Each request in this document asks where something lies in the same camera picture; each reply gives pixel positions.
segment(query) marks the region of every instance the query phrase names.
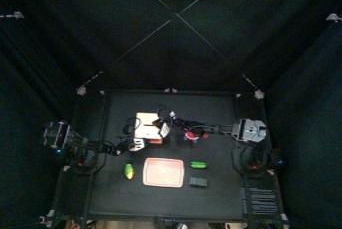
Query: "black wall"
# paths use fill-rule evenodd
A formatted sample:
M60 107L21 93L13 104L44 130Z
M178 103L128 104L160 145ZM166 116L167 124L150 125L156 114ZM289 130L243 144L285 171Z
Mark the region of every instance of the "black wall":
M342 227L342 24L331 23L267 92L287 168L285 207L301 228Z
M43 124L68 119L74 92L28 25L0 30L0 227L35 228L54 198L58 167L43 146Z

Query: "red object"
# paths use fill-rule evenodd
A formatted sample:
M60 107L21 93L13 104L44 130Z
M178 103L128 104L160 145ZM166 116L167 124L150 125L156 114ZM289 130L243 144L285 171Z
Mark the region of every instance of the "red object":
M191 131L188 131L188 132L186 133L186 137L187 137L187 139L190 139L190 140L198 140L198 139L199 139L199 137L198 137Z
M182 187L184 165L182 160L147 158L144 162L143 183L159 187Z

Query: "cable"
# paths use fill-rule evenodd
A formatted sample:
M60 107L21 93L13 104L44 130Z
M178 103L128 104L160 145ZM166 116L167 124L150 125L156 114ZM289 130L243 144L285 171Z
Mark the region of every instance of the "cable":
M135 129L134 129L134 130L136 130L136 129L139 128L139 126L142 125L142 120L140 120L140 118L138 118L138 117L131 117L131 118L128 118L127 121L126 121L126 125L124 125L124 126L130 125L128 122L130 122L130 120L132 120L132 119L135 119L135 120L139 121L139 124L138 124L138 126L135 127Z

